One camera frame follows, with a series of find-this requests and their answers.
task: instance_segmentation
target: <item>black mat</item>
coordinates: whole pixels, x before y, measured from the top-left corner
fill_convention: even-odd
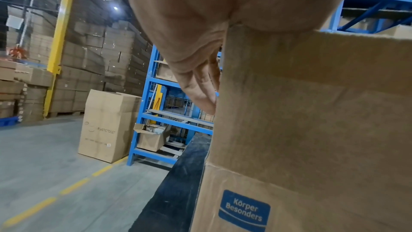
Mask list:
[[[193,137],[129,232],[189,232],[211,139]]]

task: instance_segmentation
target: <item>concrete floor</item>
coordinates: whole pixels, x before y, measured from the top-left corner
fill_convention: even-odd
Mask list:
[[[126,232],[167,170],[122,162],[68,195],[59,192],[108,166],[77,154],[81,117],[0,128],[0,224],[50,197],[51,205],[1,232]]]

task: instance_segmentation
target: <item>finger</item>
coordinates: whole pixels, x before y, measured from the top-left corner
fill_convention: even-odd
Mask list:
[[[210,56],[209,56],[209,76],[212,80],[213,87],[218,92],[220,86],[220,68],[218,63],[218,52],[219,48],[217,48]]]
[[[216,106],[209,97],[200,89],[193,72],[175,73],[180,88],[202,111],[214,115]]]
[[[193,73],[202,92],[206,94],[213,104],[216,104],[216,91],[210,80],[208,61],[206,60],[201,63],[193,70]]]

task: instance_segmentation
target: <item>blue label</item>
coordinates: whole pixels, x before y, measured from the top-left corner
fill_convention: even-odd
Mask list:
[[[264,232],[269,219],[270,206],[266,203],[236,194],[223,192],[219,217],[251,232]]]

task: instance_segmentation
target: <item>blue pallet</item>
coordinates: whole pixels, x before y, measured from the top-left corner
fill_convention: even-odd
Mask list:
[[[0,118],[0,127],[13,126],[18,124],[18,116],[10,118]]]

